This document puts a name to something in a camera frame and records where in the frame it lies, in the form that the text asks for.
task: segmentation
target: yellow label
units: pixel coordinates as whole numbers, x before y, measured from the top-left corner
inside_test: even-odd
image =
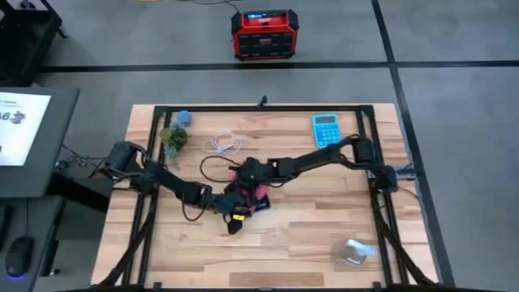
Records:
[[[245,216],[243,216],[243,215],[233,215],[233,219],[234,220],[243,221],[243,220],[245,220]]]

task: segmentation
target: wooden tabletop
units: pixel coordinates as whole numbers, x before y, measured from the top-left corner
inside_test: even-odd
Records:
[[[374,104],[384,161],[407,165],[405,145],[392,104]],[[126,140],[146,147],[154,105],[134,105]],[[235,161],[256,157],[296,157],[316,150],[311,116],[318,112],[196,112],[187,128],[187,146],[178,158],[185,180],[207,183],[215,193],[225,184],[206,181],[199,172],[207,154],[202,144],[223,131],[233,131],[242,141]],[[358,132],[355,115],[336,113],[343,136]],[[352,157],[350,148],[343,153]],[[229,163],[209,160],[209,177],[227,179]],[[401,187],[415,191],[411,182]],[[377,247],[366,173],[341,165],[327,165],[302,174],[282,188],[269,192],[272,208],[244,221],[236,235],[227,234],[221,215],[205,213],[188,222],[174,194],[161,189],[153,233],[146,286],[161,281],[163,287],[370,287],[384,283],[380,256],[361,265],[347,264],[336,251],[348,239]],[[101,281],[126,250],[136,194],[115,191],[92,275]],[[393,194],[401,241],[415,263],[433,281],[435,267],[427,241],[422,213],[416,198],[404,191]],[[199,210],[187,208],[188,215]],[[396,261],[390,249],[393,275]],[[138,264],[134,264],[135,282]]]

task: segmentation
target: white cable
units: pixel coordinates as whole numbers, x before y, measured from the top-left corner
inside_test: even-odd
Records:
[[[223,137],[223,136],[230,136],[234,139],[227,146],[222,147],[218,144],[218,140],[220,137]],[[214,147],[214,150],[207,150],[205,148],[205,145],[207,145],[208,143],[211,143],[211,145]],[[204,145],[202,145],[202,150],[204,150],[204,152],[206,152],[206,153],[218,153],[218,154],[232,155],[232,154],[236,154],[236,152],[241,147],[242,147],[242,141],[232,131],[224,131],[224,132],[212,137],[210,140],[205,141]],[[235,150],[226,152],[227,149],[231,149],[231,148],[235,148]]]

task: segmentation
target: small plant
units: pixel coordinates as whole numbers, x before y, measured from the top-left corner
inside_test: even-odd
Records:
[[[164,144],[164,154],[173,162],[173,167],[178,170],[178,163],[175,160],[187,143],[186,130],[175,122],[169,128],[162,129],[159,136]]]

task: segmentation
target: calculator display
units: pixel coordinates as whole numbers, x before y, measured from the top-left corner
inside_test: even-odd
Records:
[[[330,123],[335,122],[335,117],[318,117],[315,118],[316,123]]]

